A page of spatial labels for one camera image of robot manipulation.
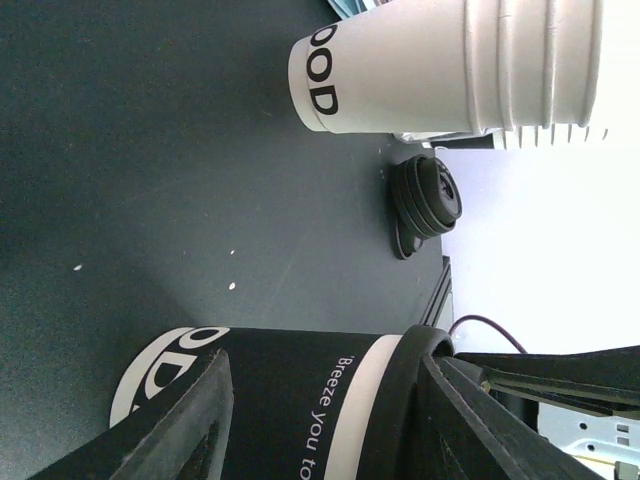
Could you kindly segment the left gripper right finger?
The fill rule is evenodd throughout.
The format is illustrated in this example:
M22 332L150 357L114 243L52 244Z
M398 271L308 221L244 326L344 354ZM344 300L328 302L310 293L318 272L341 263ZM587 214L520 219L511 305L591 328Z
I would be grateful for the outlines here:
M447 357L419 364L422 479L598 479L529 428Z

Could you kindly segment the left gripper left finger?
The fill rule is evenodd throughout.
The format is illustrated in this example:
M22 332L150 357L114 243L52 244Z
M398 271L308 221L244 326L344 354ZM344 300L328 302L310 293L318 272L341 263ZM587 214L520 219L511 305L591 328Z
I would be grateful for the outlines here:
M219 479L234 394L219 349L145 406L52 463L34 479Z

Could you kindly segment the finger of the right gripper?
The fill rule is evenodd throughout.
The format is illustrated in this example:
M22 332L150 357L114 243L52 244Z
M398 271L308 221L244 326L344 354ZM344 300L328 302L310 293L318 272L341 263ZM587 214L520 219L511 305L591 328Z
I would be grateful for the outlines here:
M639 413L639 348L544 355L458 353L490 387L589 415Z

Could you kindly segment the single white paper cup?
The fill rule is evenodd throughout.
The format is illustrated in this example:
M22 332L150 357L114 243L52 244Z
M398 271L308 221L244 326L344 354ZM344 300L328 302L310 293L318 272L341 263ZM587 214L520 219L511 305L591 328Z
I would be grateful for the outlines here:
M355 479L397 334L181 327L152 340L116 388L115 426L196 370L229 358L234 406L225 479Z

